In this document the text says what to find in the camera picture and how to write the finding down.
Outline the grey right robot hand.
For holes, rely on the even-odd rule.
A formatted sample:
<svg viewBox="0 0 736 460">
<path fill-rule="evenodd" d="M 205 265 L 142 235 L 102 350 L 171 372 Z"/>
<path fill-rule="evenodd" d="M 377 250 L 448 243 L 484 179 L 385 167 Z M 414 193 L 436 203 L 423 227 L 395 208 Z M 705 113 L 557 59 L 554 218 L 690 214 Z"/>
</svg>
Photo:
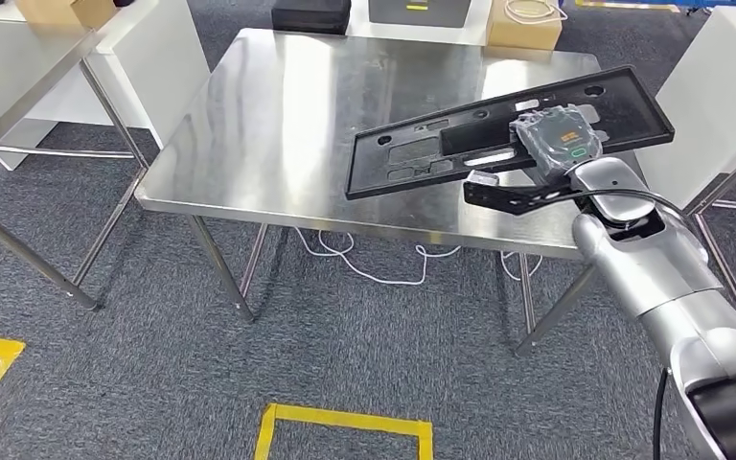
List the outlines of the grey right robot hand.
<svg viewBox="0 0 736 460">
<path fill-rule="evenodd" d="M 537 185 L 560 182 L 604 154 L 601 139 L 575 104 L 524 112 L 510 123 L 510 130 L 536 163 L 525 172 Z"/>
</svg>

